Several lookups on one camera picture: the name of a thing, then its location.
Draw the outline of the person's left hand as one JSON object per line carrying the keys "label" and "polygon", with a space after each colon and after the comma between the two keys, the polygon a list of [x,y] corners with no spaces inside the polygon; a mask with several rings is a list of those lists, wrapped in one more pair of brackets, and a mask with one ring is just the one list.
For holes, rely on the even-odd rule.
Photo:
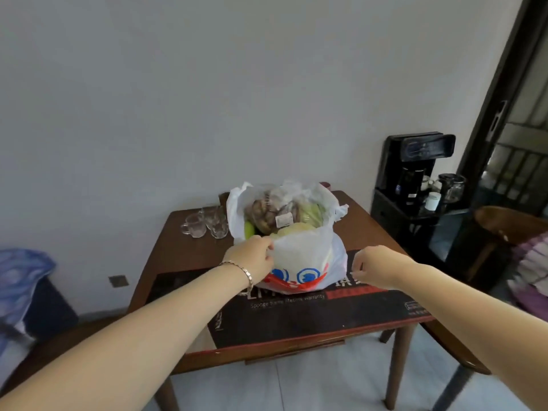
{"label": "person's left hand", "polygon": [[244,288],[248,291],[271,272],[256,271],[256,236],[259,235],[254,235],[250,239],[229,248],[220,263],[220,266],[235,269],[242,277],[245,277],[245,281],[243,281]]}

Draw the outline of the pale green cabbage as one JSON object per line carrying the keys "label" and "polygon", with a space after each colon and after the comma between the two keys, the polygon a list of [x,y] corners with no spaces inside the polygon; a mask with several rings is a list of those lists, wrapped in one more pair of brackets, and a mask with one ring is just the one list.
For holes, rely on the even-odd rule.
{"label": "pale green cabbage", "polygon": [[315,230],[316,227],[310,223],[297,222],[292,225],[280,228],[277,232],[270,234],[272,240],[276,240],[291,234],[297,234],[302,232],[309,232]]}

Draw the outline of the dark stool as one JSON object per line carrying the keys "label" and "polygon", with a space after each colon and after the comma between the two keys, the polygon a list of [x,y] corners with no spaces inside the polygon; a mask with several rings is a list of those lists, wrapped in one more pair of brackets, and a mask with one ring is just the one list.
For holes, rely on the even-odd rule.
{"label": "dark stool", "polygon": [[42,343],[78,325],[79,318],[49,277],[36,285],[32,300],[23,318],[25,330]]}

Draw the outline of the wrapped pack of brown mushrooms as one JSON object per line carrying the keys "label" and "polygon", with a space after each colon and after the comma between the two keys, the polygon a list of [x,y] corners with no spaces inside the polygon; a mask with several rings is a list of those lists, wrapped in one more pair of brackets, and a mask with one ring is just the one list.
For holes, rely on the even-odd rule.
{"label": "wrapped pack of brown mushrooms", "polygon": [[292,193],[281,186],[263,191],[244,208],[244,218],[262,235],[300,221],[299,205]]}

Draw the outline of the black cabinet stand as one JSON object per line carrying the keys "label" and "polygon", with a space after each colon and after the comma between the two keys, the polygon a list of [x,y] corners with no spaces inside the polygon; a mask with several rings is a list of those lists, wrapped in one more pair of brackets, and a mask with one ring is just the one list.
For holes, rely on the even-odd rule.
{"label": "black cabinet stand", "polygon": [[415,261],[455,278],[464,272],[467,258],[460,255],[457,238],[470,218],[468,205],[440,204],[436,211],[424,206],[400,207],[375,188],[370,214]]}

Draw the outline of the person's right hand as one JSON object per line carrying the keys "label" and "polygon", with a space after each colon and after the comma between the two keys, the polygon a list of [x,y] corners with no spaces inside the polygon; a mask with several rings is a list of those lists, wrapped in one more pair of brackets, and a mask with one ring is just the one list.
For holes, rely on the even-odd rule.
{"label": "person's right hand", "polygon": [[402,277],[416,262],[409,257],[383,245],[368,246],[371,251],[371,284],[384,290],[400,290]]}

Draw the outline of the blue patterned cloth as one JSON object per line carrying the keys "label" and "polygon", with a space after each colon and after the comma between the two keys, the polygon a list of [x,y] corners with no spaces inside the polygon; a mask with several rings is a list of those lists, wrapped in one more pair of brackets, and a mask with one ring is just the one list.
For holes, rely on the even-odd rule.
{"label": "blue patterned cloth", "polygon": [[31,340],[23,324],[39,281],[56,267],[42,251],[0,249],[0,357],[10,341]]}

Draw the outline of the white printed plastic shopping bag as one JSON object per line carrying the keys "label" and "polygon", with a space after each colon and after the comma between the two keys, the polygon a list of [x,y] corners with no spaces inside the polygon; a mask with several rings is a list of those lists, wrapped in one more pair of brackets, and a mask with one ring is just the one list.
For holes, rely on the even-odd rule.
{"label": "white printed plastic shopping bag", "polygon": [[280,185],[254,186],[245,182],[231,189],[226,212],[229,232],[235,244],[246,241],[244,208],[263,191],[279,186],[292,193],[298,203],[308,200],[322,205],[325,208],[324,225],[313,231],[273,240],[273,270],[253,288],[292,295],[325,289],[343,279],[347,255],[341,238],[334,232],[334,225],[346,216],[348,205],[341,205],[336,196],[319,183],[302,184],[286,180]]}

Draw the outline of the black printed table mat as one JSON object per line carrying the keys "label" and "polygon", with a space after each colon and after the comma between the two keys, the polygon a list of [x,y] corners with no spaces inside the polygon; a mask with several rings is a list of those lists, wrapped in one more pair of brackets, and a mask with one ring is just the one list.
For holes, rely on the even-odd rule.
{"label": "black printed table mat", "polygon": [[356,281],[348,271],[324,290],[282,295],[253,288],[250,294],[239,293],[208,322],[187,354],[430,320],[411,297]]}

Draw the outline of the purple pink striped cushion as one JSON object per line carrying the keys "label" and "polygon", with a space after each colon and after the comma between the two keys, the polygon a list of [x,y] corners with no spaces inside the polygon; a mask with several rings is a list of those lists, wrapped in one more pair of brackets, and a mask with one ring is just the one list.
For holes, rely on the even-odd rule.
{"label": "purple pink striped cushion", "polygon": [[513,250],[515,273],[507,280],[516,304],[548,323],[548,232],[539,234]]}

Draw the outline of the black sliding door frame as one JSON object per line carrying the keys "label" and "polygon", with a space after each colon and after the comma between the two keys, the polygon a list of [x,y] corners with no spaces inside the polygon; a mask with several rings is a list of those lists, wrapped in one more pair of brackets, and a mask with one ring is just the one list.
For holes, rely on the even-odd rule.
{"label": "black sliding door frame", "polygon": [[457,169],[467,180],[460,208],[471,206],[547,27],[548,0],[523,0]]}

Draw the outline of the black water dispenser machine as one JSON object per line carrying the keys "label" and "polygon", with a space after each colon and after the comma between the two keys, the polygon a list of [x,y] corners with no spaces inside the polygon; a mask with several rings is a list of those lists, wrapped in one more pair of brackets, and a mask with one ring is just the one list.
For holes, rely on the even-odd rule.
{"label": "black water dispenser machine", "polygon": [[394,190],[402,167],[408,165],[417,168],[424,167],[423,184],[424,181],[430,179],[438,159],[449,158],[453,155],[455,145],[455,135],[446,135],[437,131],[387,137],[381,151],[375,187],[398,205]]}

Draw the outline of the green leafy vegetable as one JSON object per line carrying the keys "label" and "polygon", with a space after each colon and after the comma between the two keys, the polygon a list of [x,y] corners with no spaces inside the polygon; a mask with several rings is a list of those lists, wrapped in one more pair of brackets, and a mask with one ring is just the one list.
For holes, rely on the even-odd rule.
{"label": "green leafy vegetable", "polygon": [[315,202],[303,200],[298,203],[299,221],[319,228],[324,225],[325,208]]}

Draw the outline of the person's right forearm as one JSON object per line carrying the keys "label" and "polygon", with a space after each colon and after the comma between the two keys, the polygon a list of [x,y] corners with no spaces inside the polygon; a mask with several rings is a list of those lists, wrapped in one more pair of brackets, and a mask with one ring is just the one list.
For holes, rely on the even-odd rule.
{"label": "person's right forearm", "polygon": [[548,323],[418,263],[396,270],[410,295],[531,411],[548,411]]}

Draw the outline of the person's left forearm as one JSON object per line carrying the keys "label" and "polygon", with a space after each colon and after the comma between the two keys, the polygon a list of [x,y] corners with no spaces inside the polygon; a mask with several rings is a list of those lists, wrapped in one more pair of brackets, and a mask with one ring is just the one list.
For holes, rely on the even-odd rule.
{"label": "person's left forearm", "polygon": [[140,411],[205,325],[244,288],[218,266],[107,326],[0,399],[0,411]]}

